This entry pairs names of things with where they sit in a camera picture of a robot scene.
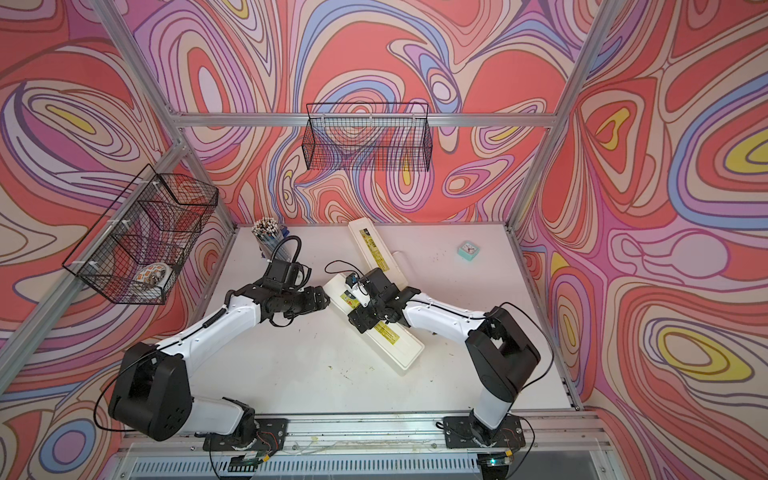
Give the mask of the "cream wrap dispenser with label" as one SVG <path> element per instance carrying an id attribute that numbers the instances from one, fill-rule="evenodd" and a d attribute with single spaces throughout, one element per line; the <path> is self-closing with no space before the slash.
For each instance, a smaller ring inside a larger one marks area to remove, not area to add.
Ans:
<path id="1" fill-rule="evenodd" d="M 396 373 L 405 375 L 422 354 L 425 345 L 399 323 L 380 321 L 361 333 L 349 318 L 349 314 L 356 311 L 360 304 L 348 289 L 342 274 L 332 277 L 323 289 L 330 298 L 330 304 L 352 330 L 360 334 L 363 341 Z"/>

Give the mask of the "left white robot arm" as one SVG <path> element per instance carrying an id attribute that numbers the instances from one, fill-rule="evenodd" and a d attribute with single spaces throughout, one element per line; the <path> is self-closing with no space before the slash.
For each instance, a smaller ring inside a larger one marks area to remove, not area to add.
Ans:
<path id="1" fill-rule="evenodd" d="M 326 309 L 330 298 L 309 285 L 310 276 L 298 262 L 271 261 L 260 279 L 228 291 L 213 314 L 156 344 L 132 346 L 114 382 L 109 416 L 155 441 L 212 435 L 235 450 L 250 448 L 260 433 L 254 409 L 228 397 L 196 397 L 190 378 L 228 343 L 276 315 L 293 321 Z"/>

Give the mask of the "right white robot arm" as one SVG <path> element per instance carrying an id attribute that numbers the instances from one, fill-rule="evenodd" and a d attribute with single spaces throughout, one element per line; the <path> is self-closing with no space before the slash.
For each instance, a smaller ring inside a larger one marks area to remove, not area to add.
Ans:
<path id="1" fill-rule="evenodd" d="M 421 290 L 399 288 L 375 268 L 344 280 L 345 291 L 357 301 L 347 314 L 361 333 L 381 322 L 434 333 L 467 348 L 483 387 L 469 421 L 475 434 L 496 433 L 526 382 L 541 361 L 533 341 L 502 306 L 470 311 L 438 301 Z"/>

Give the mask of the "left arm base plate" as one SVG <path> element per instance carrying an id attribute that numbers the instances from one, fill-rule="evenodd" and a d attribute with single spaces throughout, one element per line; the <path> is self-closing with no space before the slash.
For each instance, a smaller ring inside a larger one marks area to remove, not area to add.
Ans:
<path id="1" fill-rule="evenodd" d="M 249 418 L 230 435 L 207 434 L 206 452 L 259 452 L 274 454 L 283 449 L 287 437 L 287 418 Z"/>

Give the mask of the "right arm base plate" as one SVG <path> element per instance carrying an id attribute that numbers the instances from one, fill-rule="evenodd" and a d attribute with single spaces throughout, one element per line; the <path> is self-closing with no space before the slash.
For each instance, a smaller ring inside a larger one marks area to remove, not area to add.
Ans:
<path id="1" fill-rule="evenodd" d="M 516 452 L 526 445 L 521 418 L 511 414 L 495 428 L 487 427 L 472 413 L 443 417 L 435 426 L 443 432 L 448 449 L 504 448 Z"/>

